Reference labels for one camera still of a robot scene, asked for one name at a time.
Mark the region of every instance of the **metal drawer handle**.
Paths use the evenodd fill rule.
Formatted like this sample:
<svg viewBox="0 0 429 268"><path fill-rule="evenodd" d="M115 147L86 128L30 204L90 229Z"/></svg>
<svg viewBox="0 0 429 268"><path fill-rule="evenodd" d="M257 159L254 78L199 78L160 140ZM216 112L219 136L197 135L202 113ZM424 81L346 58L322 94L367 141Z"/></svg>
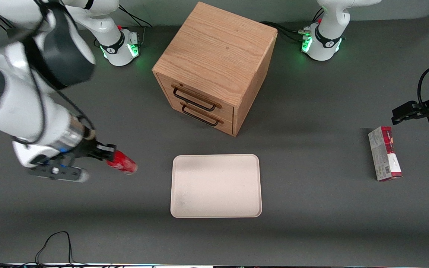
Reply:
<svg viewBox="0 0 429 268"><path fill-rule="evenodd" d="M186 108L186 105L183 105L183 107L182 107L182 112L184 113L184 114L186 114L187 116L189 116L189 117L192 117L192 118L194 118L194 119L196 119L196 120L199 120L199 121L201 121L201 122L203 122L203 123L205 123L205 124L207 124L207 125L210 125L210 126L212 126L212 127L216 127L217 125L218 125L218 123L219 123L219 120L216 120L216 122L214 122L214 123L210 123L210 122L208 122L208 121L206 121L206 120L204 120L204 119L202 119L202 118L199 118L199 117L197 117L196 115L194 115L194 114L190 114L189 112L186 112L184 109Z"/></svg>
<svg viewBox="0 0 429 268"><path fill-rule="evenodd" d="M198 107L198 108L200 108L200 109L203 109L203 110L208 111L208 112L213 112L213 110L216 108L216 104L213 104L213 107L208 108L208 107L204 107L203 105L199 105L199 104L197 104L196 102L192 102L191 100L189 100L189 99L187 99L187 98L185 98L185 97L182 97L182 96L178 95L178 94L177 94L177 91L178 91L178 88L177 88L177 87L175 87L175 89L173 90L173 95L175 95L175 97L177 97L177 98L179 98L179 99L181 99L181 100L184 100L184 101L186 101L187 103L190 103L190 104L192 104L192 105L194 105L194 106L196 106L196 107Z"/></svg>

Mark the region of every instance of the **wooden drawer cabinet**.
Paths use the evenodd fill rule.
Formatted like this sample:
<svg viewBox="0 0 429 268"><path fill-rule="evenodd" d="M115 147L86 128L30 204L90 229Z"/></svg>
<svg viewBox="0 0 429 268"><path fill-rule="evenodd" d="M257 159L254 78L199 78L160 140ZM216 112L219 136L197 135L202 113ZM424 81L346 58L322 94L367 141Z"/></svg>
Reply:
<svg viewBox="0 0 429 268"><path fill-rule="evenodd" d="M152 71L174 110L236 136L277 30L199 2Z"/></svg>

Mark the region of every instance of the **white tray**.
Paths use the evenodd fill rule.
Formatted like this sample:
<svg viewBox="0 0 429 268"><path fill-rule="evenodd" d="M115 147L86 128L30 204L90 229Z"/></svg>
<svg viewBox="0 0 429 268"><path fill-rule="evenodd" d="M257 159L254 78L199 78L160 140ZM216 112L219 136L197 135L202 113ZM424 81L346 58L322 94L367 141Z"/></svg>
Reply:
<svg viewBox="0 0 429 268"><path fill-rule="evenodd" d="M259 216L259 159L254 154L177 156L170 211L176 218Z"/></svg>

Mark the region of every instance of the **red and white box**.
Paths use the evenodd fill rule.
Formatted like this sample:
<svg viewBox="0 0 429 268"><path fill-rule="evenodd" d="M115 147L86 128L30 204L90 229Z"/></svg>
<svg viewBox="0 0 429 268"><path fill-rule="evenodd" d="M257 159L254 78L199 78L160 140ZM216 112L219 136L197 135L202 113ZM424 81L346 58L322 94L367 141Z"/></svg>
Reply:
<svg viewBox="0 0 429 268"><path fill-rule="evenodd" d="M379 127L368 134L375 164L376 180L390 181L402 177L400 164L393 149L392 127Z"/></svg>

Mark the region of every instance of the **gray table surface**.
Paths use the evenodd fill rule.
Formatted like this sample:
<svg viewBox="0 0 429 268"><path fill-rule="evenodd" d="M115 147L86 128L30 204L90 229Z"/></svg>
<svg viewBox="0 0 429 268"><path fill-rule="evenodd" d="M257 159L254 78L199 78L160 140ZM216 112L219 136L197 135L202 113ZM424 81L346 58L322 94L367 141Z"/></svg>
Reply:
<svg viewBox="0 0 429 268"><path fill-rule="evenodd" d="M386 183L375 180L366 136L415 99L429 67L429 17L352 22L328 62L279 38L236 138L170 108L151 68L176 32L148 29L141 57L121 68L93 47L92 80L66 91L99 140L139 164L135 175L80 159L87 183L35 178L0 132L0 262L30 261L51 233L66 230L82 262L429 267L429 125L393 128L404 177ZM429 76L424 85L427 96ZM260 160L260 217L170 215L175 156L244 153ZM66 261L64 239L41 259Z"/></svg>

